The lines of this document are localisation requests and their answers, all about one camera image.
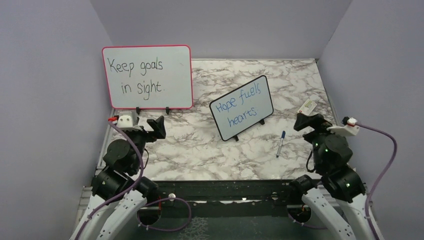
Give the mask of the black framed whiteboard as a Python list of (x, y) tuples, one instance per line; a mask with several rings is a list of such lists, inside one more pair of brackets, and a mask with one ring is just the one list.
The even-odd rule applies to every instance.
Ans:
[(274, 113), (268, 78), (261, 75), (209, 103), (222, 141), (238, 135)]

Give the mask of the white whiteboard marker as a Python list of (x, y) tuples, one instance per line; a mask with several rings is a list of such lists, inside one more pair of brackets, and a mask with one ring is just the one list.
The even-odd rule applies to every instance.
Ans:
[(283, 130), (282, 131), (282, 134), (281, 134), (281, 138), (280, 138), (279, 144), (278, 144), (278, 149), (277, 149), (277, 152), (276, 152), (276, 157), (277, 158), (279, 158), (279, 156), (281, 154), (281, 150), (283, 148), (285, 136), (286, 136), (286, 131)]

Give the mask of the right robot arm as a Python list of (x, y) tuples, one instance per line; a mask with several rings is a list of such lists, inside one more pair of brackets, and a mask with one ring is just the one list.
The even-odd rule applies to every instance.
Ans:
[(290, 182), (288, 196), (296, 204), (306, 204), (337, 240), (380, 240), (382, 236), (374, 227), (364, 183), (348, 165), (353, 151), (346, 137), (356, 136), (360, 127), (353, 117), (345, 117), (342, 123), (343, 126), (332, 125), (321, 114), (308, 116), (299, 112), (293, 128), (297, 132), (307, 127), (313, 129), (302, 136), (312, 145), (310, 172), (321, 176), (322, 185), (345, 217), (328, 202), (308, 175)]

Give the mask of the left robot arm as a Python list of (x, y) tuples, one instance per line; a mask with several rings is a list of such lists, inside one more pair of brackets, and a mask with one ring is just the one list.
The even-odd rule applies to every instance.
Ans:
[(72, 240), (113, 240), (138, 209), (157, 200), (158, 185), (144, 176), (143, 153), (147, 143), (165, 139), (165, 118), (147, 119), (151, 130), (138, 120), (131, 111), (108, 119), (123, 138), (107, 146), (105, 167), (91, 181), (89, 202)]

